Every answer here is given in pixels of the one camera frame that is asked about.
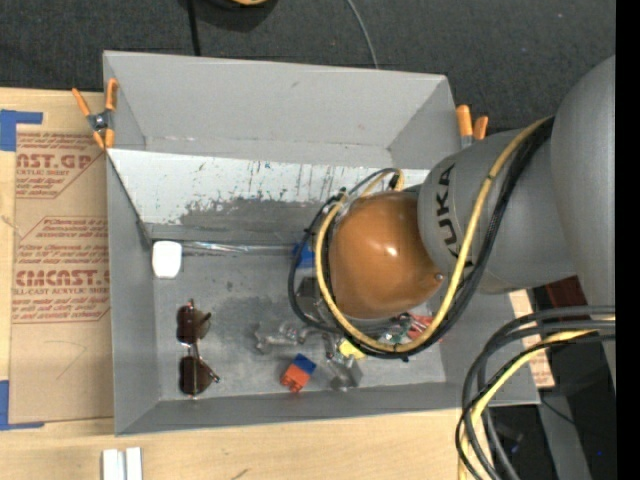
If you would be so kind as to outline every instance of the black cable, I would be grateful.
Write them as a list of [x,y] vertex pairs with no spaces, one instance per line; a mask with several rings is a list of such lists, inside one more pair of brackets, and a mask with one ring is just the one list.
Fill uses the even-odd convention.
[[[566,330],[594,329],[594,328],[611,330],[611,329],[615,329],[615,323],[611,321],[580,320],[580,321],[562,321],[562,322],[552,322],[552,323],[542,322],[538,326],[529,327],[527,329],[519,329],[519,330],[518,330],[518,327],[522,325],[527,325],[532,322],[540,322],[541,320],[546,320],[546,319],[557,319],[557,318],[565,318],[570,316],[584,316],[584,315],[609,316],[614,314],[615,314],[615,310],[609,306],[598,306],[598,307],[577,306],[577,307],[570,307],[570,308],[558,308],[558,309],[543,311],[539,313],[532,313],[530,315],[525,315],[524,317],[517,318],[507,323],[506,325],[501,327],[498,331],[496,331],[493,334],[493,336],[489,339],[489,341],[485,345],[481,354],[476,358],[474,363],[471,365],[469,371],[467,372],[467,376],[465,378],[465,382],[462,390],[462,406],[465,407],[469,402],[473,378],[476,376],[478,372],[484,371],[483,368],[486,367],[486,363],[489,357],[493,353],[495,353],[497,350],[507,345],[508,343],[516,340],[521,340],[522,338],[527,336],[541,334],[545,332],[555,332],[555,331],[561,331],[561,330],[566,331]],[[471,432],[471,434],[467,432],[467,435],[469,436],[470,441],[475,436],[473,431]],[[495,442],[494,445],[495,444],[497,444],[498,447],[501,446],[499,441]]]
[[187,1],[187,13],[189,14],[189,29],[191,30],[191,43],[193,44],[193,53],[200,57],[200,37],[198,35],[198,22],[196,20],[196,8],[193,0]]
[[[559,332],[559,331],[575,331],[575,330],[588,330],[588,329],[597,329],[599,331],[614,331],[615,330],[615,322],[612,321],[592,321],[592,320],[581,320],[581,321],[566,321],[566,322],[554,322],[554,323],[543,323],[540,327],[531,327],[528,329],[522,329],[520,331],[514,331],[505,337],[503,341],[504,345],[512,341],[518,341],[522,338],[533,336],[538,333],[551,333],[551,332]],[[501,348],[497,345],[494,348],[494,351],[498,348]],[[483,361],[482,366],[478,370],[477,373],[477,382],[478,388],[483,386],[486,382],[486,367],[487,360]],[[483,413],[482,419],[485,426],[485,431],[487,431],[487,439],[490,443],[493,444],[496,458],[500,461],[502,466],[504,467],[507,477],[511,480],[519,480],[519,476],[516,473],[515,469],[513,469],[513,465],[509,460],[509,457],[502,447],[500,439],[498,438],[497,432],[495,431],[495,426],[493,424],[493,419],[491,417],[490,408],[487,407],[487,410]]]
[[362,30],[364,39],[367,42],[367,47],[369,48],[369,54],[371,55],[371,60],[373,61],[374,67],[376,69],[379,69],[380,67],[378,66],[378,58],[376,57],[376,52],[373,48],[373,44],[371,43],[369,32],[367,32],[367,27],[365,26],[364,21],[362,20],[362,17],[358,12],[358,9],[356,9],[355,4],[351,0],[345,0],[345,2],[347,2],[347,5],[351,8],[351,12],[353,12],[353,15],[356,17],[356,20],[358,21],[358,26],[360,27],[360,30]]
[[461,432],[460,432],[461,428],[462,428],[462,424],[463,423],[465,424],[465,429],[466,429],[468,441],[472,445],[472,447],[474,448],[474,452],[476,452],[476,455],[478,456],[478,459],[483,464],[483,467],[485,467],[485,469],[487,469],[487,473],[489,473],[492,478],[500,480],[500,477],[497,476],[497,473],[493,469],[493,466],[489,463],[488,459],[484,456],[484,452],[483,452],[482,448],[480,447],[480,443],[478,441],[477,434],[473,430],[473,425],[471,425],[471,410],[478,403],[478,401],[490,389],[492,389],[493,386],[495,386],[495,384],[497,382],[500,381],[501,377],[506,373],[506,371],[509,370],[509,368],[511,368],[516,362],[520,361],[524,356],[526,356],[527,354],[530,354],[532,351],[543,350],[545,348],[549,348],[549,347],[553,347],[553,346],[557,346],[557,345],[563,345],[563,344],[566,344],[568,342],[569,343],[591,343],[591,342],[608,341],[608,340],[613,340],[613,339],[615,339],[615,334],[613,334],[613,335],[600,335],[600,336],[585,335],[585,336],[579,336],[579,337],[576,337],[576,338],[572,338],[571,340],[567,340],[567,341],[551,342],[551,343],[539,343],[539,344],[537,344],[537,345],[535,345],[535,346],[533,346],[533,347],[521,352],[516,357],[514,357],[513,359],[511,359],[510,361],[505,363],[493,375],[491,380],[488,383],[485,383],[484,386],[482,386],[482,388],[478,391],[478,393],[474,396],[474,398],[468,404],[466,404],[464,406],[462,416],[458,420],[458,424],[456,426],[455,443],[456,443],[456,449],[458,451],[458,455],[460,456],[460,459],[463,461],[463,463],[465,464],[465,466],[467,467],[469,472],[474,476],[474,478],[478,478],[478,479],[481,480],[481,477],[480,477],[479,473],[477,472],[475,467],[469,461],[469,458],[467,457],[466,452],[462,449]]
[[[502,346],[508,344],[511,341],[519,340],[519,339],[522,339],[523,337],[539,334],[541,332],[550,332],[551,330],[567,330],[569,328],[579,328],[579,327],[593,328],[594,326],[601,325],[602,322],[566,321],[566,322],[559,322],[559,323],[552,323],[552,324],[543,323],[542,325],[539,325],[536,327],[530,327],[528,329],[521,329],[518,331],[516,329],[519,326],[527,325],[529,323],[536,322],[536,321],[539,322],[540,320],[550,319],[550,318],[563,318],[563,317],[578,316],[578,315],[583,316],[585,312],[590,313],[592,315],[615,314],[614,310],[607,306],[598,307],[598,308],[595,308],[595,307],[558,308],[558,309],[550,310],[548,314],[544,314],[546,312],[540,312],[540,313],[533,313],[530,315],[526,315],[524,317],[515,319],[507,323],[503,327],[501,327],[489,339],[482,353],[476,358],[476,360],[474,361],[474,363],[472,364],[471,368],[467,373],[467,377],[465,378],[465,383],[463,385],[462,406],[464,407],[468,403],[470,393],[471,393],[472,381],[474,376],[476,375],[476,372],[478,372],[484,365],[486,365],[488,358]],[[498,459],[506,459],[506,464],[503,464],[503,465],[505,466],[505,469],[509,471],[510,463],[508,461],[508,458],[506,457],[506,453],[504,452],[504,449],[502,449],[501,447],[499,440],[494,441],[493,444],[496,447]]]
[[300,318],[300,320],[302,320],[306,324],[312,327],[315,327],[316,329],[320,329],[321,331],[332,332],[332,333],[340,332],[340,329],[338,329],[335,326],[329,326],[322,322],[318,322],[317,320],[314,320],[309,315],[307,315],[298,304],[298,297],[296,295],[296,290],[295,290],[295,276],[296,276],[296,270],[298,268],[298,263],[300,262],[300,258],[302,257],[302,251],[304,250],[305,246],[311,239],[314,228],[317,226],[318,222],[320,222],[320,219],[322,218],[325,212],[325,209],[328,208],[332,203],[334,203],[337,200],[338,200],[338,197],[333,196],[326,203],[324,203],[322,207],[318,210],[316,215],[313,217],[313,220],[311,221],[311,224],[309,225],[309,227],[305,229],[302,240],[298,244],[298,248],[296,249],[296,252],[293,255],[293,258],[291,260],[291,265],[289,267],[289,276],[287,278],[287,294],[289,297],[289,305],[291,306],[291,309],[293,310],[293,312],[298,316],[298,318]]

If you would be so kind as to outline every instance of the red block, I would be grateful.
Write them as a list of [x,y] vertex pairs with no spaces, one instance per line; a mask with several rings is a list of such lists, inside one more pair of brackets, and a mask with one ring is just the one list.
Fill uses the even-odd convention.
[[287,386],[292,393],[297,393],[307,384],[310,377],[307,372],[292,364],[280,377],[280,384]]

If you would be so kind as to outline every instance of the brown sunglasses lens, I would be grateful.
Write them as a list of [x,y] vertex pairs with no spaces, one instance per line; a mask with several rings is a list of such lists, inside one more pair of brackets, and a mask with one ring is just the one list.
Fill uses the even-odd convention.
[[211,327],[211,313],[206,315],[193,306],[182,306],[178,310],[178,331],[176,336],[180,343],[193,345],[204,338]]
[[220,377],[202,359],[187,356],[180,361],[180,391],[185,395],[202,393],[212,382],[219,380]]

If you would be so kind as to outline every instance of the blue object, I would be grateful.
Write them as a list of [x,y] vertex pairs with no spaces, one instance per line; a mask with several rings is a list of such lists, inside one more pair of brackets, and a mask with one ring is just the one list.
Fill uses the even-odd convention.
[[311,375],[313,371],[316,369],[316,363],[314,363],[308,357],[303,356],[302,354],[297,354],[296,357],[293,359],[292,364],[296,365],[298,368],[308,373],[309,375]]
[[0,381],[0,431],[17,428],[39,428],[44,423],[20,423],[9,425],[9,381]]
[[[298,253],[298,249],[300,248],[300,244],[296,244],[293,248],[293,255],[295,256]],[[305,242],[302,248],[302,252],[300,253],[300,259],[298,260],[298,264],[296,268],[311,268],[315,265],[315,254],[309,247],[309,242]]]
[[16,126],[18,123],[42,124],[42,112],[0,110],[0,150],[16,150]]

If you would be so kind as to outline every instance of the sunglasses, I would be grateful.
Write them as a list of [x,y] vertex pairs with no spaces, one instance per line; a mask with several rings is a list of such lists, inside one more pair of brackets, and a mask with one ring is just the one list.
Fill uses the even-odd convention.
[[180,360],[180,391],[195,396],[207,389],[220,377],[204,362],[198,352],[198,341],[203,339],[211,327],[211,313],[204,314],[196,308],[193,299],[178,309],[178,341],[188,347],[189,353]]

